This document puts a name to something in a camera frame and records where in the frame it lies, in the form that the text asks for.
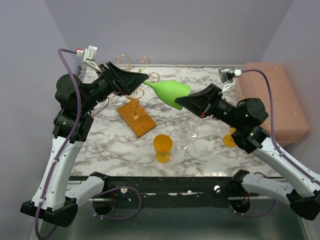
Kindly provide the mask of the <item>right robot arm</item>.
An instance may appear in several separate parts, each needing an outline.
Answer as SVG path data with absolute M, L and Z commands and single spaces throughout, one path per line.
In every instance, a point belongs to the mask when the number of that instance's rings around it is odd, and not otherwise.
M 259 98 L 247 98 L 233 106 L 223 99 L 214 84 L 204 90 L 178 97 L 175 102 L 200 118 L 212 117 L 234 128 L 237 147 L 269 165 L 285 182 L 239 170 L 231 179 L 230 191 L 263 195 L 284 204 L 303 219 L 313 221 L 320 213 L 320 176 L 281 148 L 261 127 L 268 113 Z

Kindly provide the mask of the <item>clear wine glass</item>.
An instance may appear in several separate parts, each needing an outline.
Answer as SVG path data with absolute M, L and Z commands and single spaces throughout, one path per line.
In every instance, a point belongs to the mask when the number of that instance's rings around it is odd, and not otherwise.
M 193 138 L 193 139 L 196 139 L 199 135 L 199 130 L 194 126 L 192 125 L 191 126 L 191 132 L 190 132 L 190 136 Z
M 176 132 L 176 145 L 178 149 L 186 149 L 192 138 L 193 126 L 189 122 L 182 122 Z

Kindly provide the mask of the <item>green wine glass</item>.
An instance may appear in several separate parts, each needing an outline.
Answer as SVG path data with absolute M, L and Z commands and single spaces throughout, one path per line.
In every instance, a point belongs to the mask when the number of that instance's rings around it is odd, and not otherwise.
M 146 80 L 143 83 L 153 89 L 158 99 L 164 104 L 181 111 L 183 106 L 176 103 L 176 99 L 188 96 L 191 87 L 174 80 L 160 81 L 160 75 L 157 72 L 151 72 L 148 76 L 152 79 L 156 78 L 156 80 Z

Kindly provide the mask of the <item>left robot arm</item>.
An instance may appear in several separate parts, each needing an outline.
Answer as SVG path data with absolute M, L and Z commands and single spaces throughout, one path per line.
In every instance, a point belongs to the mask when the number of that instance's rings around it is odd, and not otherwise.
M 110 61 L 99 69 L 98 78 L 91 83 L 83 83 L 72 72 L 58 79 L 55 99 L 61 110 L 53 121 L 50 157 L 40 186 L 31 200 L 22 203 L 21 213 L 66 228 L 87 200 L 110 194 L 107 176 L 99 172 L 67 190 L 73 165 L 94 121 L 90 112 L 111 94 L 132 94 L 149 76 L 120 69 Z

